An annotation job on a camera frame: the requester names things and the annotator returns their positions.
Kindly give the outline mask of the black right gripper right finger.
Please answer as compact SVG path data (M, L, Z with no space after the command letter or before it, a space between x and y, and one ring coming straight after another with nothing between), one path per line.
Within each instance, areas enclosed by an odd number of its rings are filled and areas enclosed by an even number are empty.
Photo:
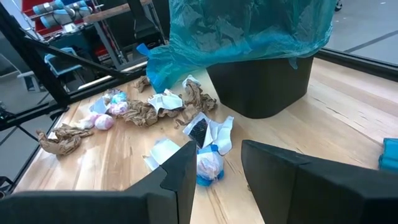
M241 161L265 223L397 223L397 174L243 140Z

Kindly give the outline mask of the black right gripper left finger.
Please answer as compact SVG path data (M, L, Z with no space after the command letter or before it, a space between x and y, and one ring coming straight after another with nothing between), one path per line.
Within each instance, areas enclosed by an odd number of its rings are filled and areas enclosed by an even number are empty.
M31 191L1 199L1 223L189 223L197 146L187 142L123 191Z

